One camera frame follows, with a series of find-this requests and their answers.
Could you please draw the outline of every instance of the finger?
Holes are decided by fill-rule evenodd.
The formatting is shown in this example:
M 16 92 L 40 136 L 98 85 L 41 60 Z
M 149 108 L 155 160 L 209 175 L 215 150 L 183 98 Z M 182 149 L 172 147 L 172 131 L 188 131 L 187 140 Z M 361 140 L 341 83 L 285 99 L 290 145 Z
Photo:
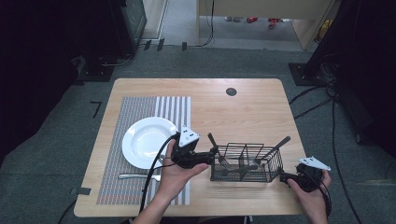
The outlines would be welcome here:
M 175 144 L 175 139 L 169 141 L 168 148 L 166 149 L 166 158 L 171 158 L 174 144 Z
M 192 168 L 190 169 L 190 171 L 189 171 L 190 178 L 192 178 L 192 177 L 195 176 L 195 175 L 200 174 L 202 171 L 206 170 L 208 167 L 209 167 L 209 165 L 206 164 L 206 163 L 199 163 L 199 164 L 196 164 L 196 165 L 195 165 L 194 167 L 192 167 Z
M 300 188 L 300 186 L 291 178 L 288 179 L 288 184 L 292 190 L 297 194 L 297 197 L 304 197 L 305 192 Z
M 329 175 L 329 172 L 327 170 L 322 170 L 322 183 L 326 188 L 330 186 L 330 183 L 332 183 L 332 178 Z

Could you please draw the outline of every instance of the black wire basket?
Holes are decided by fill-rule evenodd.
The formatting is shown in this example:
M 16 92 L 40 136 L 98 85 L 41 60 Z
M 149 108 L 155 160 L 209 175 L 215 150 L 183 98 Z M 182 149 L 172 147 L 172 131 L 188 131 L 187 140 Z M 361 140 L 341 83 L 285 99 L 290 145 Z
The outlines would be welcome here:
M 283 169 L 280 147 L 290 140 L 283 139 L 275 147 L 264 144 L 229 143 L 217 146 L 217 154 L 212 161 L 210 180 L 228 182 L 265 182 L 270 183 L 277 177 L 279 168 Z

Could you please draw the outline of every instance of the gray carpet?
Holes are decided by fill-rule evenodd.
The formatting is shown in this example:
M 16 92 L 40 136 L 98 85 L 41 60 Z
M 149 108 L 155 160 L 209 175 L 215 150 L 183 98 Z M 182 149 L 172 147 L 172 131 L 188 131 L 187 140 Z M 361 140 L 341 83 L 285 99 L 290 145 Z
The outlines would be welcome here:
M 134 59 L 116 67 L 109 83 L 72 86 L 49 114 L 39 132 L 12 151 L 0 170 L 0 223 L 56 223 L 81 185 L 106 102 L 120 77 L 252 77 L 279 78 L 289 99 L 307 87 L 296 87 L 288 63 L 306 63 L 304 51 L 199 49 L 165 46 L 140 49 Z M 328 98 L 318 89 L 290 107 L 294 115 Z M 103 102 L 96 118 L 96 104 Z M 332 154 L 332 104 L 296 120 L 307 156 L 332 167 L 330 223 L 358 223 L 348 205 Z M 396 177 L 395 160 L 377 146 L 355 143 L 355 132 L 341 105 L 335 104 L 336 155 L 342 177 L 362 223 L 396 223 L 396 187 L 363 185 L 366 180 Z M 271 204 L 262 202 L 262 209 Z M 182 219 L 189 223 L 193 218 Z M 63 223 L 119 223 L 120 218 L 80 218 L 73 210 Z M 253 223 L 306 223 L 304 216 L 254 217 Z

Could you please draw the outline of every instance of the wooden table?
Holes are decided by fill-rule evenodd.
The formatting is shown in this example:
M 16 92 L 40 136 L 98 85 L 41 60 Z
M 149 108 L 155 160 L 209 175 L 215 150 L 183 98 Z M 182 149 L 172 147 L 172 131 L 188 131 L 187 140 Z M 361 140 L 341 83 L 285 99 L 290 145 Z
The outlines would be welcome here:
M 230 96 L 228 88 L 237 94 Z M 167 79 L 121 78 L 110 94 L 102 125 L 93 147 L 83 188 L 91 195 L 79 195 L 78 217 L 134 217 L 139 205 L 97 205 L 106 159 L 124 96 L 190 96 L 191 129 L 201 135 L 196 151 L 208 151 L 206 137 L 213 133 L 219 145 L 229 142 L 264 143 L 274 146 L 287 135 L 281 148 L 283 167 L 295 173 L 304 149 L 282 83 L 274 78 L 255 79 Z M 294 193 L 276 178 L 271 183 L 210 181 L 210 169 L 191 180 L 191 204 L 171 205 L 172 217 L 246 216 L 301 214 Z
M 212 15 L 213 0 L 196 0 L 196 35 L 200 45 L 200 17 Z M 303 49 L 308 49 L 335 0 L 215 0 L 213 16 L 293 19 Z

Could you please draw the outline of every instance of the wrist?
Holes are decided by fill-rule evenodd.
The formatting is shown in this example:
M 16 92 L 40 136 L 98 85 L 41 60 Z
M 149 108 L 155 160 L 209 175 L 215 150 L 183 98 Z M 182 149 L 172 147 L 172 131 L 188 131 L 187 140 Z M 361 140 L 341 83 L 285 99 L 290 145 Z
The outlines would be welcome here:
M 169 205 L 172 202 L 172 200 L 173 199 L 171 199 L 168 194 L 161 193 L 160 191 L 158 191 L 154 195 L 154 198 L 152 199 L 152 201 L 159 203 L 159 204 L 166 205 L 166 206 Z

